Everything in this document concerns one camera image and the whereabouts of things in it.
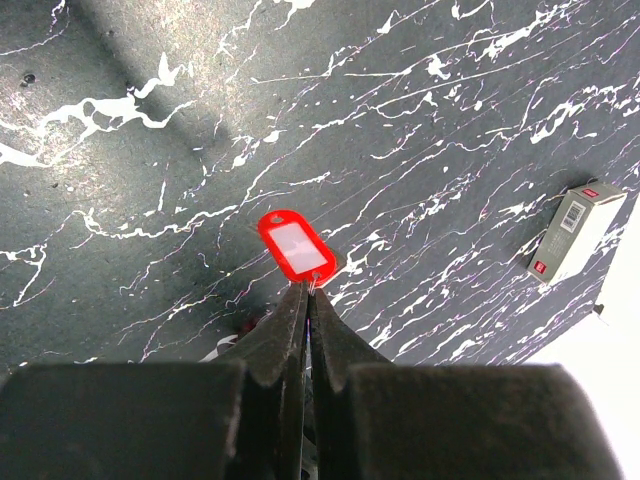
black marble floor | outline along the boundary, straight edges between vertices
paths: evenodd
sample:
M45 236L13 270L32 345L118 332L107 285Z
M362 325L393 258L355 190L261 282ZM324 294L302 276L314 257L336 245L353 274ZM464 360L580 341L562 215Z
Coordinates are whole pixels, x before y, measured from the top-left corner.
M202 359L287 285L275 208L347 256L327 292L387 357L522 361L591 310L637 197L639 30L629 0L2 1L2 369ZM595 178L627 203L544 288Z

red tag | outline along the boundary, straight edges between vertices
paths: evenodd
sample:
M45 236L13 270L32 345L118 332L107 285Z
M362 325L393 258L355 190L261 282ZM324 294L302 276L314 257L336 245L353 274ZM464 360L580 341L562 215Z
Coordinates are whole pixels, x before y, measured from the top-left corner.
M544 273L544 271L547 269L547 266L542 262L536 262L536 264L533 266L533 269L536 272Z
M588 195L591 198L597 197L600 194L598 192L595 192L593 190L591 190L590 188L585 188L582 193L584 193L585 195Z
M258 222L262 241L285 276L321 287L335 274L338 262L302 215L292 210L267 213Z

barcode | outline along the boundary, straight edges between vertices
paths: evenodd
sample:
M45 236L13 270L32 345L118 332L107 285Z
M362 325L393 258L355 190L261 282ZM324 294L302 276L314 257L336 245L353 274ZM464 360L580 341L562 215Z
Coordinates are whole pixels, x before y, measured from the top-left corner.
M560 226L565 230L573 233L584 214L586 207L580 205L578 202L573 202L569 207L569 211L565 214L562 219L562 223Z

